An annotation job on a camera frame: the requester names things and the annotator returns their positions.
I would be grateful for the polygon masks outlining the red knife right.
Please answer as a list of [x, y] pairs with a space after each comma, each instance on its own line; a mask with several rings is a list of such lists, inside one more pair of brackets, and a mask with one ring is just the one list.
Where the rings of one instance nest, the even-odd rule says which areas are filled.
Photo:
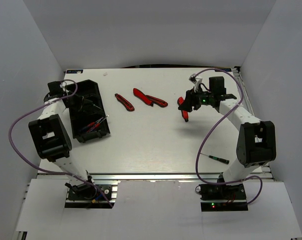
[[[177, 100], [177, 104], [178, 106], [181, 106], [184, 102], [184, 99], [183, 97], [179, 97], [178, 100]], [[184, 111], [184, 110], [181, 110], [181, 115], [184, 119], [185, 122], [188, 122], [189, 121], [189, 116], [188, 116], [188, 112]]]

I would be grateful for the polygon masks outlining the blue label left corner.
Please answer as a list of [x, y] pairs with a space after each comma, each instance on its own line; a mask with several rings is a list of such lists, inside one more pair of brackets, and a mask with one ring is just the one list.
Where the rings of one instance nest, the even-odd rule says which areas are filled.
[[66, 71], [66, 74], [82, 74], [83, 73], [83, 70], [82, 69], [77, 69], [77, 70], [74, 70], [74, 69], [68, 69]]

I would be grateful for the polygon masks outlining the black compartment tool bin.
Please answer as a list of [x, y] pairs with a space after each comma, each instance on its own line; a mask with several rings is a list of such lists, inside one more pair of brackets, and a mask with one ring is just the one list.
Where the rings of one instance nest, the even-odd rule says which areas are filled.
[[[68, 85], [67, 87], [69, 89], [74, 88], [72, 84]], [[88, 107], [84, 111], [75, 111], [69, 107], [73, 138], [80, 143], [85, 143], [87, 141], [96, 138], [103, 138], [109, 135], [110, 129], [107, 120], [103, 121], [100, 126], [92, 132], [80, 132], [81, 129], [88, 124], [106, 116], [98, 83], [90, 79], [78, 82], [76, 84], [76, 94], [91, 100], [94, 104], [99, 106], [100, 109], [96, 107]]]

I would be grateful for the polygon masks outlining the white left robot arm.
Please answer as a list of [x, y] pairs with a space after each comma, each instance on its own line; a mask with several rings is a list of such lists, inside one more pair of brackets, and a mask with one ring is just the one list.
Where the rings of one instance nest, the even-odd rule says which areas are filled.
[[48, 83], [49, 93], [44, 100], [41, 115], [29, 122], [29, 130], [41, 159], [56, 165], [69, 178], [68, 187], [79, 188], [79, 194], [84, 199], [92, 199], [96, 195], [96, 187], [91, 184], [89, 173], [79, 165], [71, 155], [72, 142], [61, 120], [62, 113], [67, 108], [66, 99], [70, 94], [62, 87], [61, 81]]

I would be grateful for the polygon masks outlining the red black utility knife left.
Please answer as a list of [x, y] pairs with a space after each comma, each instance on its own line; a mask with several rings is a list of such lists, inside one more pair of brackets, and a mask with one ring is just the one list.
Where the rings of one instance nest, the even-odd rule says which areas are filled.
[[127, 111], [133, 112], [135, 110], [134, 106], [120, 94], [116, 93], [115, 98], [119, 103], [121, 103], [125, 107]]

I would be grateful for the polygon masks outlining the green black screwdriver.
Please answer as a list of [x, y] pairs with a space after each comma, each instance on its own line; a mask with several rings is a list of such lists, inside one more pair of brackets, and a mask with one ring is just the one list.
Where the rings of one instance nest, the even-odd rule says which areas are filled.
[[98, 105], [94, 104], [93, 102], [88, 103], [87, 106], [100, 109], [100, 107]]
[[220, 157], [216, 157], [216, 156], [212, 156], [212, 155], [208, 155], [208, 154], [204, 154], [204, 153], [201, 153], [201, 155], [204, 155], [210, 159], [213, 159], [217, 162], [220, 162], [220, 163], [223, 163], [223, 164], [229, 164], [229, 160], [226, 160], [226, 159], [223, 159], [223, 158], [220, 158]]

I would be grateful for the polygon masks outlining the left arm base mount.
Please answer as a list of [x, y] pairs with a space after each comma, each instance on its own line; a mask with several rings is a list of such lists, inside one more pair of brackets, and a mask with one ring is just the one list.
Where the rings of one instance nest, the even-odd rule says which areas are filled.
[[68, 188], [65, 208], [67, 209], [111, 209], [117, 196], [117, 186], [114, 184], [97, 184], [104, 196], [92, 186], [85, 184], [79, 187], [66, 183]]

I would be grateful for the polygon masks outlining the green black screwdriver front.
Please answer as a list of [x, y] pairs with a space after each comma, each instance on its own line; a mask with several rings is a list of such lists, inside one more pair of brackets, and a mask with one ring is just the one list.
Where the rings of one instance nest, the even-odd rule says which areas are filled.
[[217, 162], [220, 162], [220, 163], [223, 163], [223, 164], [229, 164], [229, 160], [226, 160], [226, 159], [223, 159], [223, 158], [220, 158], [220, 157], [216, 157], [216, 156], [212, 156], [212, 155], [208, 155], [208, 154], [204, 154], [204, 153], [201, 153], [201, 155], [204, 155], [210, 159], [213, 159]]

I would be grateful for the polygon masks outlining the red folding knife centre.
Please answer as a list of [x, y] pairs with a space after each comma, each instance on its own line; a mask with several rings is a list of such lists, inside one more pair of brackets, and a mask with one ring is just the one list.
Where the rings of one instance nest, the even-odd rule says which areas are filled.
[[145, 103], [148, 106], [153, 106], [153, 101], [149, 100], [146, 95], [141, 92], [139, 89], [137, 88], [133, 88], [133, 95], [135, 97], [137, 97], [138, 99], [140, 99], [143, 103]]

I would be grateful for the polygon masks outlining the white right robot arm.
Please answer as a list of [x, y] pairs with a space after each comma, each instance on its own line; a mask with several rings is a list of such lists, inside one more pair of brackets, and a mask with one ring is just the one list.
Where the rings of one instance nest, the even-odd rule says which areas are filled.
[[275, 159], [275, 126], [271, 121], [262, 121], [252, 115], [235, 95], [227, 93], [224, 77], [210, 77], [209, 89], [206, 91], [201, 88], [201, 77], [193, 74], [189, 79], [194, 87], [186, 92], [179, 110], [190, 113], [201, 106], [209, 105], [238, 130], [236, 160], [222, 173], [223, 183], [216, 187], [220, 198], [229, 199], [235, 193], [233, 185], [245, 180], [258, 167]]

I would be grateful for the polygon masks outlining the small blue handle screwdriver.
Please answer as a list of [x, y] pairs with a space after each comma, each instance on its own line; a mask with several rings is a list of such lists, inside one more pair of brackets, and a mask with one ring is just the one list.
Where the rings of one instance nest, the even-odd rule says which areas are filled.
[[90, 132], [92, 132], [93, 130], [97, 129], [97, 128], [100, 126], [101, 123], [99, 123], [99, 124], [94, 125], [93, 127], [91, 127], [91, 128], [88, 130], [88, 133], [90, 133]]

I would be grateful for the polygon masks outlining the blue label right corner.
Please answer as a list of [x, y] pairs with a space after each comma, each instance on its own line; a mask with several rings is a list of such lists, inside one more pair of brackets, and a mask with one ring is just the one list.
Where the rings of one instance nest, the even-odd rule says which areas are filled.
[[230, 69], [230, 68], [222, 68], [221, 70], [226, 71], [226, 72], [232, 72], [232, 69]]

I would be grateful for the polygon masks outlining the blue label corner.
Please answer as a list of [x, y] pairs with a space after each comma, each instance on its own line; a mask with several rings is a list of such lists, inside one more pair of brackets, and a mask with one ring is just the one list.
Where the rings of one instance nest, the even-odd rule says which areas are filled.
[[83, 73], [83, 70], [82, 69], [77, 69], [77, 70], [74, 70], [74, 69], [68, 69], [66, 71], [66, 74], [82, 74]]
[[232, 72], [232, 69], [230, 69], [230, 68], [222, 68], [221, 70], [226, 71], [226, 72]]

